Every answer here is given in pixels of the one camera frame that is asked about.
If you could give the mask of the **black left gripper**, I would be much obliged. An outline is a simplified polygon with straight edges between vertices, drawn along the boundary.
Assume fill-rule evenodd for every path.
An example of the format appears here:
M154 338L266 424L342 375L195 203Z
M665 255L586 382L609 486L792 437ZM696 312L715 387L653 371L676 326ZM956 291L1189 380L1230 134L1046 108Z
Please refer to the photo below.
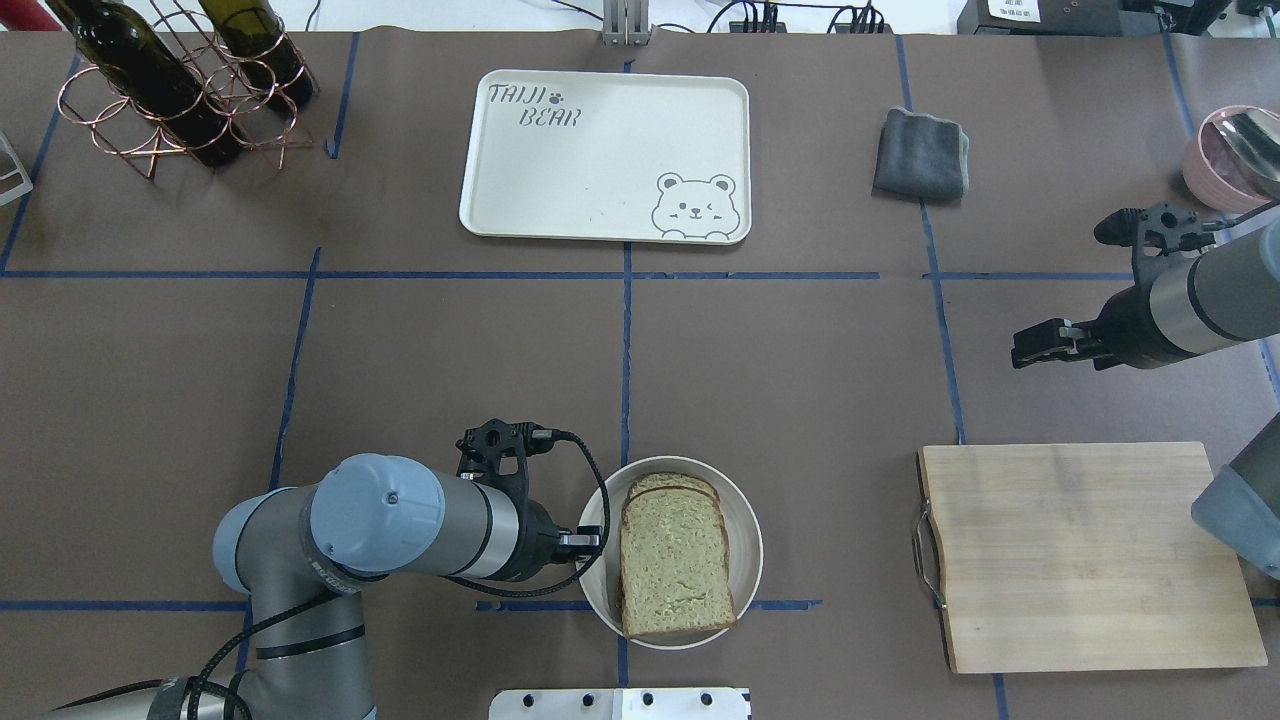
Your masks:
M518 550L515 552L517 582L532 579L547 565L562 564L561 553L599 553L603 530L563 530L544 506L529 500L521 520Z

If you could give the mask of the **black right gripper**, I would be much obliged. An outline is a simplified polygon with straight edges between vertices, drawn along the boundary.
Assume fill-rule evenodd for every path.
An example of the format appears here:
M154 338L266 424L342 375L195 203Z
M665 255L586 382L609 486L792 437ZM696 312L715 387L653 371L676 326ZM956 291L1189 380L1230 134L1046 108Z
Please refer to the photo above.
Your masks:
M1161 366L1161 347L1155 342L1148 315L1140 290L1133 286L1114 295L1096 319L1080 327L1064 318L1052 318L1015 332L1011 366L1074 363L1083 352L1096 372L1121 365L1156 369Z

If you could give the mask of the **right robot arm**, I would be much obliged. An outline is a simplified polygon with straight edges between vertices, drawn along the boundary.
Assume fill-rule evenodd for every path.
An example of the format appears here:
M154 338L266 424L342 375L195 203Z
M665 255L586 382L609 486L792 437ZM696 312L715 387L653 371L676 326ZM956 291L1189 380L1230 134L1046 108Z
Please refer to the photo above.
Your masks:
M1156 369L1277 333L1277 227L1224 246L1219 225L1169 204L1123 209L1094 228L1132 252L1132 287L1089 322L1052 318L1012 337L1016 369L1088 361ZM1198 527L1268 577L1279 574L1279 427L1268 421L1192 505Z

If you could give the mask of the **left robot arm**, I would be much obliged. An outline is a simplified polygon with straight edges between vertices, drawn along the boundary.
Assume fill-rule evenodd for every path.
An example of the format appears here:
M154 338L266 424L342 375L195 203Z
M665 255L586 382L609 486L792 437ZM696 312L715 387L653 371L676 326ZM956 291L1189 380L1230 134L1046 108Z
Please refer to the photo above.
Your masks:
M527 462L457 474L358 454L319 483L234 506L212 543L252 625L198 671L102 691L51 719L374 719L362 593L397 573L500 593L552 564L589 569L611 524L570 529L529 496Z

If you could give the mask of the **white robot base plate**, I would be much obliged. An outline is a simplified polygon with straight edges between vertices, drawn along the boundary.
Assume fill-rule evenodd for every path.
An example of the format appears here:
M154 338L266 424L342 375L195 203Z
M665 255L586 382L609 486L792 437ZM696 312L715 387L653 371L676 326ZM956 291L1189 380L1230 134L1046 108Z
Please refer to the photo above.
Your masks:
M489 719L751 719L750 691L733 687L508 689Z

